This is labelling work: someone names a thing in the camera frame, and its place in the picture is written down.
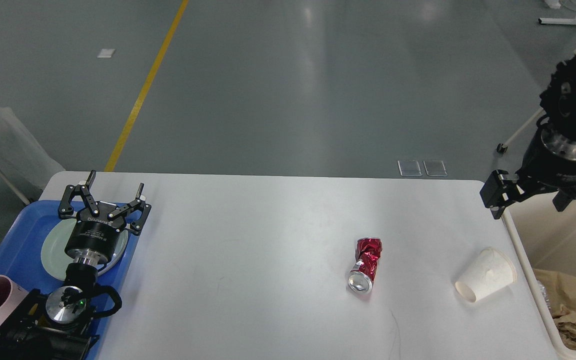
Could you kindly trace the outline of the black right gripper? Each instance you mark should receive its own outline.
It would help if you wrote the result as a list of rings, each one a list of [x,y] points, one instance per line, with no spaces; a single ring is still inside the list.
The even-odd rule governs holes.
[[[494,170],[480,189],[480,198],[498,220],[507,207],[533,196],[557,191],[552,203],[564,212],[576,200],[576,141],[542,125],[525,152],[515,174]]]

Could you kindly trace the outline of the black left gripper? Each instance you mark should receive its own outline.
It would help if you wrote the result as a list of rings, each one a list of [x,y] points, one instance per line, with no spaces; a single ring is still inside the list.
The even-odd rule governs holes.
[[[139,183],[134,200],[115,207],[108,213],[108,223],[100,222],[101,210],[90,193],[97,172],[91,170],[83,184],[68,185],[58,206],[61,220],[76,219],[64,253],[71,259],[89,259],[106,265],[125,249],[129,234],[139,237],[152,206],[143,195],[145,184]],[[75,212],[73,200],[80,198],[83,208]]]

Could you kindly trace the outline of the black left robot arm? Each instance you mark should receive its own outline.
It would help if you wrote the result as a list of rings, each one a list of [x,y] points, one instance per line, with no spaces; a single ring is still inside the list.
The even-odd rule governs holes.
[[[66,186],[59,202],[39,201],[38,216],[23,210],[3,241],[0,274],[30,291],[0,325],[0,360],[84,360],[121,309],[119,290],[152,206],[143,183],[130,202],[94,199],[95,177],[91,171]],[[55,249],[68,258],[59,280],[34,260],[50,231],[66,221],[73,228]]]

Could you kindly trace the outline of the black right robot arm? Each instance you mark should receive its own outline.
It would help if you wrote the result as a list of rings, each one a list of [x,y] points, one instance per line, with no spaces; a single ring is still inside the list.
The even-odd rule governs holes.
[[[576,55],[560,62],[540,95],[542,115],[514,174],[494,170],[480,198],[494,219],[535,195],[554,193],[558,212],[576,200]]]

